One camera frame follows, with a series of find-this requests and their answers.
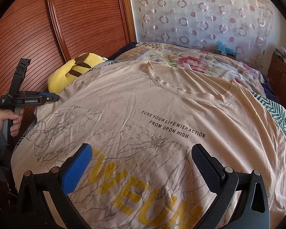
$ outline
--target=dark blue fabric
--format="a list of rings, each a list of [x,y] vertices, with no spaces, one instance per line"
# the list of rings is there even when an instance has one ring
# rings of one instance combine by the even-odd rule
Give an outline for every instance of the dark blue fabric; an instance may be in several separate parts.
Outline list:
[[[271,86],[270,86],[270,82],[269,79],[266,75],[262,74],[263,78],[264,78],[264,83],[262,84],[263,88],[264,88],[264,92],[266,94],[267,99],[274,101],[278,104],[280,104],[278,97],[276,96],[276,94],[273,92]]]

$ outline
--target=palm leaf pattern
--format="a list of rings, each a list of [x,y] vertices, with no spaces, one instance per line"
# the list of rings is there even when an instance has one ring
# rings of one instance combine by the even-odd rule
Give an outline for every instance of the palm leaf pattern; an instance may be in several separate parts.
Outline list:
[[[253,96],[269,111],[274,121],[282,129],[286,136],[286,109],[282,105],[266,99],[259,94],[252,92]]]

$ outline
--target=metal screw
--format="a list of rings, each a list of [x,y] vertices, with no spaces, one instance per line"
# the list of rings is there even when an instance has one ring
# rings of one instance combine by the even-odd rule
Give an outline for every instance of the metal screw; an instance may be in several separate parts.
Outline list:
[[[260,176],[260,172],[256,169],[256,170],[254,170],[254,174],[256,175],[256,176]]]
[[[226,167],[226,168],[224,168],[225,169],[225,171],[226,172],[228,172],[228,173],[232,173],[233,172],[233,169],[231,168],[231,167]]]
[[[30,171],[30,170],[27,170],[23,175],[24,175],[25,177],[28,177],[30,174],[31,174],[31,171]]]
[[[51,169],[52,173],[57,173],[59,171],[59,167],[55,166]]]

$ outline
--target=neckline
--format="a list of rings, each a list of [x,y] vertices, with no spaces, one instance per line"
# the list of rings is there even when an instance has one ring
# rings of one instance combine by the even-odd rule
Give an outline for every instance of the neckline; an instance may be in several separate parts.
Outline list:
[[[161,88],[167,90],[167,91],[170,91],[176,95],[179,95],[179,96],[182,96],[182,97],[187,97],[187,98],[190,98],[190,99],[193,99],[193,100],[200,100],[200,101],[206,101],[206,102],[212,102],[212,103],[215,103],[215,102],[227,102],[229,99],[231,99],[235,93],[238,91],[239,89],[239,83],[236,82],[234,79],[231,80],[231,81],[227,81],[229,82],[231,85],[230,85],[230,88],[229,90],[227,90],[225,93],[223,94],[216,94],[216,95],[212,95],[212,94],[209,94],[209,93],[196,93],[194,91],[191,91],[191,90],[185,90],[183,88],[179,88],[179,87],[176,87],[168,82],[165,82],[160,76],[158,76],[156,73],[155,73],[155,70],[153,68],[153,64],[160,64],[160,63],[157,63],[157,62],[154,62],[154,63],[151,63],[150,61],[147,62],[147,70],[148,70],[148,73],[149,73],[149,77],[150,79],[156,83],[158,86],[160,86]],[[175,68],[175,67],[172,67],[168,64],[162,64],[162,66],[166,67],[166,68]],[[192,76],[191,74],[193,74],[192,72],[190,71],[187,71],[187,70],[184,70],[184,69],[179,69],[179,71],[183,71],[185,72],[187,75],[190,75]]]

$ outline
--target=blue gripper pad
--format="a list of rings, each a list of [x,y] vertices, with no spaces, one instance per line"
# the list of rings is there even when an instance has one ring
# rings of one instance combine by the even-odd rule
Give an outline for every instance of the blue gripper pad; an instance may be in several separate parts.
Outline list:
[[[76,186],[78,185],[78,182],[80,181],[88,164],[92,159],[93,152],[91,145],[83,145],[84,148],[72,162],[66,173],[63,175],[62,190],[66,195],[74,192]]]

